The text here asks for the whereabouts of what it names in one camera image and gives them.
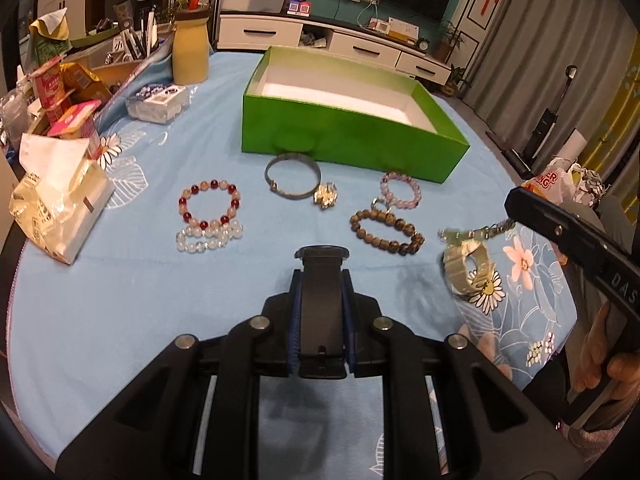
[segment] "blue tablecloth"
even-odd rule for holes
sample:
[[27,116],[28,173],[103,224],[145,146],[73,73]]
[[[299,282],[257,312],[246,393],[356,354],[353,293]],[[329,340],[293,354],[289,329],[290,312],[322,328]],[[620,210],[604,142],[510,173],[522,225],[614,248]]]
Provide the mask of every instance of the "blue tablecloth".
[[[462,330],[520,388],[568,336],[573,300],[549,243],[527,228],[489,241],[497,273],[487,294],[456,299],[442,279],[436,231],[504,219],[513,187],[449,105],[438,100],[471,147],[444,184],[421,182],[420,206],[401,213],[426,237],[418,254],[403,258],[350,230],[350,216],[379,194],[379,171],[321,164],[323,179],[338,187],[337,205],[325,212],[269,192],[270,158],[240,150],[242,92],[259,59],[215,53],[209,80],[191,89],[191,108],[169,126],[103,117],[103,134],[119,134],[123,148],[108,168],[117,189],[77,261],[60,264],[27,244],[10,309],[10,372],[20,418],[54,457],[175,336],[223,335],[287,290],[300,266],[294,252],[305,245],[347,247],[355,290],[376,297],[385,315],[436,339]],[[162,70],[135,83],[166,78]],[[274,172],[300,190],[312,180],[304,167]],[[178,197],[214,178],[238,186],[244,237],[204,254],[179,253]],[[393,189],[410,195],[401,184]],[[227,207],[220,191],[190,200],[200,218]],[[379,379],[262,381],[262,478],[374,479],[382,474],[382,433]]]

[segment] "tv stand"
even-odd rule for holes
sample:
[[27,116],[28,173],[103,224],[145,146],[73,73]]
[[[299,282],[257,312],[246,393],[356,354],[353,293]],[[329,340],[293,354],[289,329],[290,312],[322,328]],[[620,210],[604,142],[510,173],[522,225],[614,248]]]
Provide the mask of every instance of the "tv stand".
[[270,46],[298,47],[303,27],[321,28],[327,40],[322,50],[331,54],[397,70],[410,77],[419,76],[436,84],[444,85],[449,79],[450,68],[415,47],[353,23],[320,16],[222,11],[217,48],[265,51]]

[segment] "human hand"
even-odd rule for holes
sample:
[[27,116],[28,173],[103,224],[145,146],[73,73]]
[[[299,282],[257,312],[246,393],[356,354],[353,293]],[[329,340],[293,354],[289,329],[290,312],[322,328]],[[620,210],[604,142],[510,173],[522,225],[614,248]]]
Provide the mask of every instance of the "human hand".
[[[602,378],[602,364],[607,357],[607,336],[605,323],[609,314],[610,304],[604,304],[591,330],[584,338],[580,364],[575,373],[573,389],[577,393],[585,389],[593,390],[600,384]],[[637,393],[640,384],[640,355],[617,354],[607,366],[607,375],[619,381],[610,394],[609,400],[622,400]]]

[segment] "red beaded bracelet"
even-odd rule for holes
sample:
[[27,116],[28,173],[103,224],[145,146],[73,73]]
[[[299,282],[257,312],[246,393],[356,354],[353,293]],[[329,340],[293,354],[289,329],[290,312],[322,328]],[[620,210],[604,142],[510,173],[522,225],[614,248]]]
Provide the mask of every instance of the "red beaded bracelet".
[[[222,190],[226,189],[229,195],[231,195],[231,206],[226,210],[226,214],[222,215],[219,220],[212,220],[211,222],[194,218],[187,209],[187,200],[190,199],[193,195],[197,195],[201,191],[218,188]],[[234,184],[229,184],[226,180],[221,180],[220,182],[218,182],[217,180],[211,180],[210,182],[208,182],[207,180],[203,180],[201,183],[191,186],[191,189],[185,189],[182,192],[182,196],[178,199],[178,212],[180,213],[184,221],[187,222],[190,227],[199,226],[203,231],[209,226],[215,229],[223,224],[228,224],[229,220],[236,216],[236,211],[239,209],[239,207],[240,192]]]

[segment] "cable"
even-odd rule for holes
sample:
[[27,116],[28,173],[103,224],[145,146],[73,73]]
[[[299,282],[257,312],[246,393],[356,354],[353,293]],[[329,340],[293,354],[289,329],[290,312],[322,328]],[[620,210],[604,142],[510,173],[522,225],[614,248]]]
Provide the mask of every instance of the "cable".
[[370,7],[370,6],[372,6],[372,5],[373,5],[373,3],[369,2],[369,5],[368,5],[368,6],[366,6],[364,9],[362,9],[362,10],[360,11],[360,14],[358,14],[358,17],[356,18],[356,23],[358,24],[358,26],[359,26],[360,28],[366,28],[366,27],[363,27],[363,25],[360,23],[360,16],[362,16],[362,13],[363,13],[365,10],[369,9],[369,7]]
[[338,11],[340,10],[340,2],[341,2],[341,1],[342,1],[342,0],[338,0],[338,8],[337,8],[337,9],[335,9],[334,20],[335,20],[335,17],[338,15]]

